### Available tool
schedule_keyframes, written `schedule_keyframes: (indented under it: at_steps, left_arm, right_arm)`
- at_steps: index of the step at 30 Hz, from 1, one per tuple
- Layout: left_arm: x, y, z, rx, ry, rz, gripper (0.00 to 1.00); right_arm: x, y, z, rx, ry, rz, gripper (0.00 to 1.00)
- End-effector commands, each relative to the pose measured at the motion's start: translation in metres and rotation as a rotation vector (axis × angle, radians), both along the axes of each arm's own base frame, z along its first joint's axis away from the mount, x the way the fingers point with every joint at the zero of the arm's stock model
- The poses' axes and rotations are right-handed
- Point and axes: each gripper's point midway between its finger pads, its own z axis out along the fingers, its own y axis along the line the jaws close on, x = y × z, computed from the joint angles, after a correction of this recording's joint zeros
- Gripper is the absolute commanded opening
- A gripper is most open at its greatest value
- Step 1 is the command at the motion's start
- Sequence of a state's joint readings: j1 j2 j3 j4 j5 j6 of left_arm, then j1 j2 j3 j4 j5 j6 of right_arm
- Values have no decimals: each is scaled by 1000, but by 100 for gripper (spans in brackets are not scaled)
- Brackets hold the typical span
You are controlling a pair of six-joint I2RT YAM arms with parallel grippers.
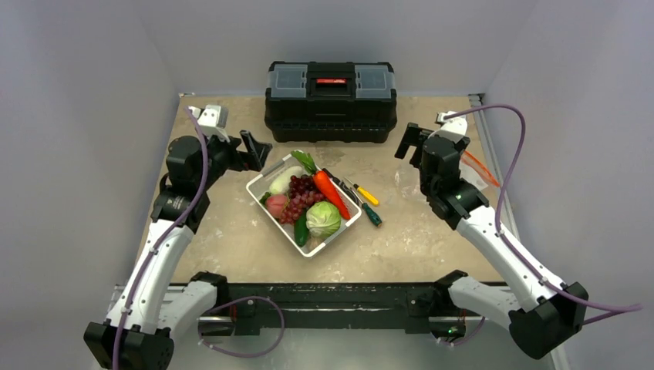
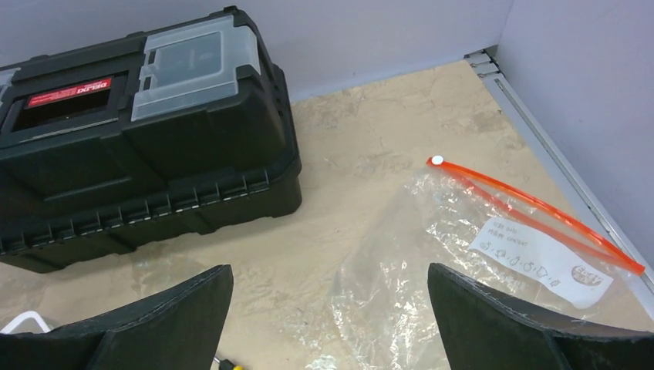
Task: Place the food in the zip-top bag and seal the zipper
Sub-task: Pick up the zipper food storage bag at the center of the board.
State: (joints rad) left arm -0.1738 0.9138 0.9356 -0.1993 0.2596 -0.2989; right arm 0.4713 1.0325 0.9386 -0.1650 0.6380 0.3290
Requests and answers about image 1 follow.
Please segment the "pink peach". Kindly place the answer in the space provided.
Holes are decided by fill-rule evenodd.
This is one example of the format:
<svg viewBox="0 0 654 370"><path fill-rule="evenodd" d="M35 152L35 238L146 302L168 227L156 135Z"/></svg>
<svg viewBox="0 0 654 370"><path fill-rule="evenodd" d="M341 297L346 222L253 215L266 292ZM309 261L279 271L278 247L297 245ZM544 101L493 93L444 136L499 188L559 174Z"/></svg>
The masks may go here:
<svg viewBox="0 0 654 370"><path fill-rule="evenodd" d="M288 203L288 197L284 194L275 194L268 197L265 201L265 208L270 215L279 219Z"/></svg>

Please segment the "clear zip top bag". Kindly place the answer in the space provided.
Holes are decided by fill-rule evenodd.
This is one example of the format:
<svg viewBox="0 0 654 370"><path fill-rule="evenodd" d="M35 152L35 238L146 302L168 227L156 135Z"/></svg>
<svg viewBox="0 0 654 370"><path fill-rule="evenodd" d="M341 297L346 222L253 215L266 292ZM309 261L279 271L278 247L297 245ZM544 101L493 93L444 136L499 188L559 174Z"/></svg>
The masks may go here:
<svg viewBox="0 0 654 370"><path fill-rule="evenodd" d="M484 163L466 150L459 168L463 179L473 184L489 200L490 205L496 207L500 184ZM409 163L401 163L396 170L394 181L405 198L424 200L424 195L420 191L419 171Z"/></svg>

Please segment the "orange plastic carrot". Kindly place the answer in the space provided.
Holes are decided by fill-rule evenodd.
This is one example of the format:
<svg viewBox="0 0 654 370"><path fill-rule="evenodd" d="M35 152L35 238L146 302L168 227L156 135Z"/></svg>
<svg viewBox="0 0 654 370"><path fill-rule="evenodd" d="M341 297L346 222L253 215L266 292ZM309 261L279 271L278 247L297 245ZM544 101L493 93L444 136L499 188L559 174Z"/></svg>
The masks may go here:
<svg viewBox="0 0 654 370"><path fill-rule="evenodd" d="M325 196L329 202L331 202L338 209L341 217L345 220L350 220L351 215L349 210L343 202L335 185L330 180L329 175L324 170L320 170L315 165L315 161L313 160L312 156L309 153L305 153L301 150L291 151L291 156L300 162L301 165L303 165L305 170L312 176L313 182L317 189Z"/></svg>

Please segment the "green cabbage head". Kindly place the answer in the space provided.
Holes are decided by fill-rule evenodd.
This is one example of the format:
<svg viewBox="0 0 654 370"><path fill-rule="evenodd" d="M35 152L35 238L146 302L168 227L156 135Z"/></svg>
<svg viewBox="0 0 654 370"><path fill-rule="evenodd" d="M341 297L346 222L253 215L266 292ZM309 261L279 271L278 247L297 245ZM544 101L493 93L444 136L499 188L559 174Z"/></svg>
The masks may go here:
<svg viewBox="0 0 654 370"><path fill-rule="evenodd" d="M321 201L311 206L306 213L306 227L313 237L326 239L341 227L341 215L335 205Z"/></svg>

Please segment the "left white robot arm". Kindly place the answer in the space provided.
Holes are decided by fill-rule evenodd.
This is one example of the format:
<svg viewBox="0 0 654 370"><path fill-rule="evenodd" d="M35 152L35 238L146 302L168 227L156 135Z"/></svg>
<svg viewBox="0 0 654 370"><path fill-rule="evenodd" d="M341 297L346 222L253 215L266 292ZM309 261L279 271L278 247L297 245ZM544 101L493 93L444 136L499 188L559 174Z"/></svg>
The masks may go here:
<svg viewBox="0 0 654 370"><path fill-rule="evenodd" d="M172 301L165 298L209 208L207 190L229 170L262 170L271 149L247 130L227 141L217 135L182 136L169 144L167 172L137 265L104 321L89 323L83 336L101 368L165 369L200 315L226 312L228 283L219 274L198 273Z"/></svg>

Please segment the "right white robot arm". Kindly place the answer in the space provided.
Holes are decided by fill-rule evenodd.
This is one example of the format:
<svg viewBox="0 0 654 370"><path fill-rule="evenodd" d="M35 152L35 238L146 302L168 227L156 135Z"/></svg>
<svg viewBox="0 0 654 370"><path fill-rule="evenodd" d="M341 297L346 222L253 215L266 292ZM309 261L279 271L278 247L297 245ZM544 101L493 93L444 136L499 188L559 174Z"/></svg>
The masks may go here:
<svg viewBox="0 0 654 370"><path fill-rule="evenodd" d="M548 270L495 219L488 199L461 176L469 142L463 133L408 123L395 154L402 159L415 147L410 164L433 213L472 243L509 287L503 291L454 271L437 282L434 306L444 314L473 311L507 329L527 356L543 358L582 329L586 308L580 301L588 292Z"/></svg>

